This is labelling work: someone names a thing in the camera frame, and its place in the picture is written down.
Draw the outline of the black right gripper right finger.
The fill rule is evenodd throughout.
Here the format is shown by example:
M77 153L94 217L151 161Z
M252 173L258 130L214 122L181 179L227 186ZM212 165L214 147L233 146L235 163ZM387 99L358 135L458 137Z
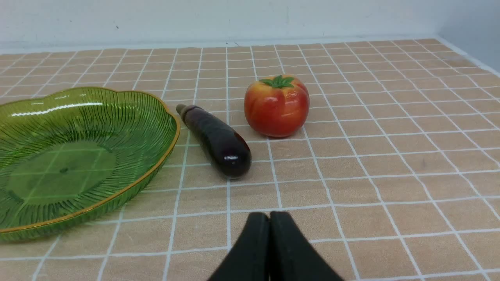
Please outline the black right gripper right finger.
M342 281L308 242L288 212L270 213L272 281Z

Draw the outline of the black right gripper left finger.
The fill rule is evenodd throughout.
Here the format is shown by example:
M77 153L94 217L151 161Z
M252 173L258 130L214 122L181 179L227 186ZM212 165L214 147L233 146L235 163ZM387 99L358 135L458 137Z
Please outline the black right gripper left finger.
M268 281L270 220L263 212L251 212L235 244L209 281Z

